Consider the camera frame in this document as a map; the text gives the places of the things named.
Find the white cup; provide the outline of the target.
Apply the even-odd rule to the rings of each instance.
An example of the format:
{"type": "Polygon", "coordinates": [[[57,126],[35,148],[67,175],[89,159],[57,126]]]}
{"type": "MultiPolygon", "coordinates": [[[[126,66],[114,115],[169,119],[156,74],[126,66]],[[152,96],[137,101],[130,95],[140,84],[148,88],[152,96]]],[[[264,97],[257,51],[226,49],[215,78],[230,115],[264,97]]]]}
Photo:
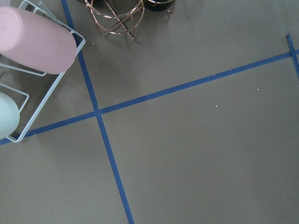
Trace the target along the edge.
{"type": "Polygon", "coordinates": [[[17,104],[5,93],[0,93],[0,138],[12,134],[20,121],[20,112],[17,104]]]}

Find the pink cup upper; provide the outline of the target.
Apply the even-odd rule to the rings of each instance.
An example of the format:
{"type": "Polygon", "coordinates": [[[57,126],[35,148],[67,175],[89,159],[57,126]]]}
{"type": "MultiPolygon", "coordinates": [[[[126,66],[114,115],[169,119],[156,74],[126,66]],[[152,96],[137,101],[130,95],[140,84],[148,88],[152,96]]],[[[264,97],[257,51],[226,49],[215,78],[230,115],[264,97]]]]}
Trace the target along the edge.
{"type": "Polygon", "coordinates": [[[77,52],[69,30],[33,12],[0,8],[0,53],[26,67],[59,74],[70,68],[77,52]]]}

